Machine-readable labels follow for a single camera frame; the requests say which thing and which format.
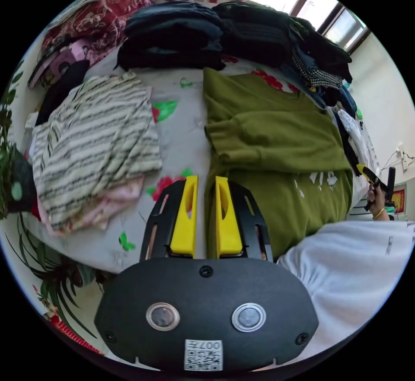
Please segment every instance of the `green sweater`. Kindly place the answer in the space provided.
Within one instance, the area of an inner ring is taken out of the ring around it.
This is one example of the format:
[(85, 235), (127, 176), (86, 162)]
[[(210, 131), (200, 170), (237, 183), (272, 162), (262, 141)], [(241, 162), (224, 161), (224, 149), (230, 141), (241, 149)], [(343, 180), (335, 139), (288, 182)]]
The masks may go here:
[(324, 224), (344, 220), (353, 176), (330, 116), (303, 93), (276, 90), (259, 76), (203, 72), (211, 144), (204, 198), (208, 256), (216, 250), (216, 175), (252, 192), (275, 260)]

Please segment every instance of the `white wall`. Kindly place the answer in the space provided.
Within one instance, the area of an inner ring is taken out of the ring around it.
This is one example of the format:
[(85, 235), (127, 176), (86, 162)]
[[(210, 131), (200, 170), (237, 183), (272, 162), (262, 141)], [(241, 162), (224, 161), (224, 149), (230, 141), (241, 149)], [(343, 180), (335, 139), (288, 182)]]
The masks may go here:
[[(363, 114), (380, 166), (386, 164), (399, 143), (403, 143), (405, 152), (415, 156), (415, 107), (392, 58), (373, 34), (351, 57), (350, 93)], [(396, 184), (415, 178), (415, 163), (405, 172), (397, 155), (388, 162), (391, 163), (396, 167)], [(385, 169), (383, 181), (387, 175)], [(415, 203), (415, 189), (412, 200)]]

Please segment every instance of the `striped sweater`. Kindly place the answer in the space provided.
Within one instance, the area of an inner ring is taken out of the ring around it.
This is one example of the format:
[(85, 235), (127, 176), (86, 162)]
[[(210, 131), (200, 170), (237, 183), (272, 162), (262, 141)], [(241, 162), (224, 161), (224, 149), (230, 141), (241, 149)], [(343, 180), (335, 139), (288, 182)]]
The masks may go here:
[(36, 126), (33, 176), (54, 231), (103, 191), (161, 168), (150, 93), (131, 72), (92, 77)]

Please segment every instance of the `bed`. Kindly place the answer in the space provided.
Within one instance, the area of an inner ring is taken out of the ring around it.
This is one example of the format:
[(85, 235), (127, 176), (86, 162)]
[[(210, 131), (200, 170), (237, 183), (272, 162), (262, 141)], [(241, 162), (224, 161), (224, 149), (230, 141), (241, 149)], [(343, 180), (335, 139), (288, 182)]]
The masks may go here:
[[(121, 75), (124, 71), (115, 68), (117, 52), (118, 49), (89, 69), (86, 77)], [(276, 78), (276, 88), (286, 92), (295, 89), (276, 69), (234, 57), (227, 57), (226, 62), (227, 66), (222, 70), (225, 75), (262, 71)], [(202, 101), (202, 70), (136, 69), (135, 72), (144, 85), (153, 88), (151, 102), (158, 120), (156, 126), (163, 160), (160, 172), (145, 177), (138, 203), (112, 218), (105, 231), (89, 228), (67, 237), (51, 237), (45, 226), (31, 214), (24, 218), (28, 230), (48, 246), (73, 260), (110, 273), (120, 273), (139, 261), (146, 220), (159, 191), (171, 181), (187, 175), (199, 176), (196, 257), (206, 257), (203, 194), (210, 150), (203, 129), (206, 113)], [(379, 164), (365, 129), (364, 138), (370, 151), (372, 169), (376, 170)], [(354, 176), (352, 207), (364, 197), (367, 188), (363, 177)], [(135, 249), (123, 249), (119, 241), (123, 233)]]

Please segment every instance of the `bracelet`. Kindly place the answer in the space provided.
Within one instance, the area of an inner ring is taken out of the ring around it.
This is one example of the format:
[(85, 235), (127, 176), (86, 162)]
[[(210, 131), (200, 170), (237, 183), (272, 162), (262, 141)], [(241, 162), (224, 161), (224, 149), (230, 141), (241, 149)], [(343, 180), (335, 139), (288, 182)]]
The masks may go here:
[(382, 208), (374, 217), (373, 219), (376, 220), (383, 212), (385, 211), (385, 208)]

